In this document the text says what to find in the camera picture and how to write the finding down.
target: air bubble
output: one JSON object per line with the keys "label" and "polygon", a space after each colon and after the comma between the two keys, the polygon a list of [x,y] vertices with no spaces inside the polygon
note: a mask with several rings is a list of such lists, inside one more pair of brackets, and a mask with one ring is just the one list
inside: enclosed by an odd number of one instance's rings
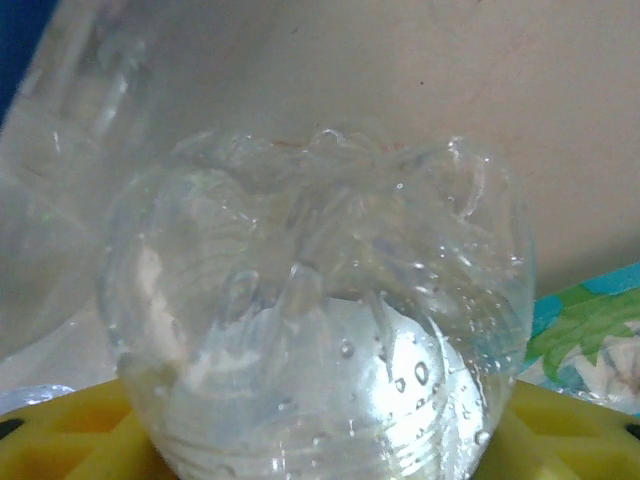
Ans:
{"label": "air bubble", "polygon": [[407,382],[404,381],[404,378],[399,378],[398,380],[396,380],[396,389],[400,393],[403,393],[405,388],[407,388]]}
{"label": "air bubble", "polygon": [[429,371],[427,370],[427,366],[424,364],[424,362],[419,362],[416,365],[414,372],[416,374],[416,379],[418,380],[418,383],[420,383],[420,385],[423,385],[423,386],[426,385],[427,380],[429,380]]}
{"label": "air bubble", "polygon": [[281,411],[281,412],[284,412],[285,410],[288,410],[291,407],[293,407],[293,398],[285,398],[278,405],[278,410]]}
{"label": "air bubble", "polygon": [[320,445],[323,442],[326,442],[327,440],[329,440],[329,435],[326,432],[320,432],[318,435],[313,437],[313,439],[311,440],[311,443],[313,444],[314,447],[317,447],[318,445]]}
{"label": "air bubble", "polygon": [[476,442],[476,445],[480,447],[487,443],[489,438],[491,438],[491,435],[489,435],[489,432],[485,430],[480,430],[473,436],[473,440]]}
{"label": "air bubble", "polygon": [[342,358],[347,359],[353,357],[356,351],[356,347],[349,340],[344,340],[340,346],[340,355]]}

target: yellow plastic tray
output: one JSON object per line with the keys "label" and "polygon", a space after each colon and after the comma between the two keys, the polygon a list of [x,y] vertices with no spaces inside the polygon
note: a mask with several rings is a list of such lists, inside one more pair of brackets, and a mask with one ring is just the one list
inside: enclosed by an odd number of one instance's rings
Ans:
{"label": "yellow plastic tray", "polygon": [[[113,381],[0,417],[0,478],[177,477]],[[518,382],[473,478],[640,480],[640,420]]]}

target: water droplet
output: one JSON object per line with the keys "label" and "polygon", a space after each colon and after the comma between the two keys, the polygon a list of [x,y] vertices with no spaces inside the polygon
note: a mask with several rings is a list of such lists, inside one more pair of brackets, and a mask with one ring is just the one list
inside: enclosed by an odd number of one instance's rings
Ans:
{"label": "water droplet", "polygon": [[418,380],[420,385],[426,385],[427,380],[429,380],[429,372],[424,362],[418,362],[416,368],[414,369],[414,372],[416,374],[416,379]]}
{"label": "water droplet", "polygon": [[237,478],[237,475],[229,465],[218,465],[213,472],[213,478]]}
{"label": "water droplet", "polygon": [[318,435],[313,437],[313,440],[311,440],[311,443],[313,443],[314,447],[317,447],[322,442],[325,442],[327,440],[329,440],[329,434],[327,434],[326,432],[320,432]]}
{"label": "water droplet", "polygon": [[489,435],[489,432],[486,432],[484,430],[477,431],[473,437],[476,445],[478,446],[482,446],[487,443],[489,441],[489,438],[491,438],[491,435]]}
{"label": "water droplet", "polygon": [[404,378],[399,378],[396,380],[396,388],[400,393],[404,392],[404,389],[407,387],[407,382],[404,381]]}
{"label": "water droplet", "polygon": [[340,355],[342,358],[351,358],[356,351],[356,347],[349,340],[344,340],[340,346]]}
{"label": "water droplet", "polygon": [[278,410],[281,411],[281,412],[284,412],[285,410],[291,408],[292,406],[293,406],[293,398],[285,398],[278,405]]}

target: blue surface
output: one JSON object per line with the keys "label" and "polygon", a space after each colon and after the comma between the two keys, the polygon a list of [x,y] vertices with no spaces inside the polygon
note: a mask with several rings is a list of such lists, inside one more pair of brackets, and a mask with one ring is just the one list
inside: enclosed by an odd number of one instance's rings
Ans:
{"label": "blue surface", "polygon": [[57,0],[0,0],[0,127]]}
{"label": "blue surface", "polygon": [[531,336],[535,337],[552,326],[563,308],[562,300],[555,295],[550,295],[538,300],[533,313],[534,320]]}
{"label": "blue surface", "polygon": [[618,295],[640,287],[640,263],[594,278],[582,285],[592,293]]}

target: plastic bottle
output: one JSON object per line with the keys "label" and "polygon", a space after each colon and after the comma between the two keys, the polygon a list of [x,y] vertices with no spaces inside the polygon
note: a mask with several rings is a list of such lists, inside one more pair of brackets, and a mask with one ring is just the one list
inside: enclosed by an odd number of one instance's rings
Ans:
{"label": "plastic bottle", "polygon": [[93,295],[108,205],[140,163],[144,52],[112,23],[61,2],[3,125],[0,360]]}
{"label": "plastic bottle", "polygon": [[183,479],[462,479],[530,335],[532,254],[462,139],[209,132],[132,182],[100,306]]}

